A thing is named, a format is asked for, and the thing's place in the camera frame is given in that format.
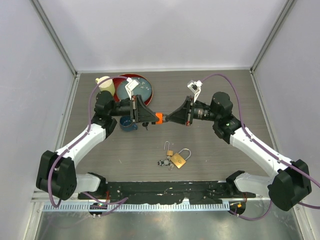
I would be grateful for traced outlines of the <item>black-headed key bunch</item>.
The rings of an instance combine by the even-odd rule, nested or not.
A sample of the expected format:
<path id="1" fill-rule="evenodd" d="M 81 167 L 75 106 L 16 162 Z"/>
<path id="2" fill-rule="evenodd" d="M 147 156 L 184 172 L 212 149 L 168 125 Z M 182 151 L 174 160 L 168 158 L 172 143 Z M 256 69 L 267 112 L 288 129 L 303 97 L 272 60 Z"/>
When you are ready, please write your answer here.
<path id="1" fill-rule="evenodd" d="M 143 122 L 143 123 L 142 123 L 142 126 L 143 126 L 146 130 L 148 130 L 149 122 Z"/>

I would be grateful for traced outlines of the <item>orange black padlock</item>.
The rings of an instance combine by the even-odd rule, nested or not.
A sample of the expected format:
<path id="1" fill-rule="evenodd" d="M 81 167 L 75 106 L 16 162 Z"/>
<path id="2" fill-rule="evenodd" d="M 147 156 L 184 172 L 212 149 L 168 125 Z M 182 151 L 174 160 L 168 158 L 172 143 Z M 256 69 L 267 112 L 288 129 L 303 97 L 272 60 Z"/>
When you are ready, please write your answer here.
<path id="1" fill-rule="evenodd" d="M 161 113 L 161 112 L 156 112 L 155 116 L 158 118 L 158 120 L 155 122 L 156 125 L 161 125 L 163 123 L 167 123 L 167 114 Z"/>

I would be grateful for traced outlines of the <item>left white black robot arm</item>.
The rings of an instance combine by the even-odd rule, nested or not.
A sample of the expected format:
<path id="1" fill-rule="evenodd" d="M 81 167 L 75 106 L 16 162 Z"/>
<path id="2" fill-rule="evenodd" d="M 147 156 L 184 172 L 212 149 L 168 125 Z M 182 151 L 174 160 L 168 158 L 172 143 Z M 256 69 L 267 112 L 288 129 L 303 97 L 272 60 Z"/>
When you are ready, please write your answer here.
<path id="1" fill-rule="evenodd" d="M 116 116 L 129 116 L 134 123 L 157 123 L 160 114 L 149 109 L 140 95 L 116 102 L 112 94 L 101 91 L 96 96 L 94 114 L 88 126 L 66 146 L 45 151 L 36 178 L 36 187 L 51 197 L 68 200 L 74 193 L 88 192 L 100 200 L 107 192 L 106 179 L 96 173 L 77 174 L 80 161 L 114 131 Z"/>

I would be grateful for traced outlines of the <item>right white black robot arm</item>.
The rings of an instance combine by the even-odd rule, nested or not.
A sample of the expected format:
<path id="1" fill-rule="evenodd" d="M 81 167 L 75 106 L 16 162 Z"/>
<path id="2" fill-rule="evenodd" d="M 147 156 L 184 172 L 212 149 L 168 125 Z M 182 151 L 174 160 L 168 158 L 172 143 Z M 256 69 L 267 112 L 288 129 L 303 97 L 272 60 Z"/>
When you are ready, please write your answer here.
<path id="1" fill-rule="evenodd" d="M 225 92 L 216 92 L 209 105 L 187 96 L 184 103 L 166 116 L 166 121 L 190 126 L 193 120 L 213 122 L 218 138 L 239 149 L 257 163 L 266 176 L 239 170 L 230 175 L 226 193 L 233 198 L 243 192 L 268 197 L 281 210 L 288 211 L 312 192 L 308 165 L 281 155 L 258 139 L 232 114 L 233 103 Z"/>

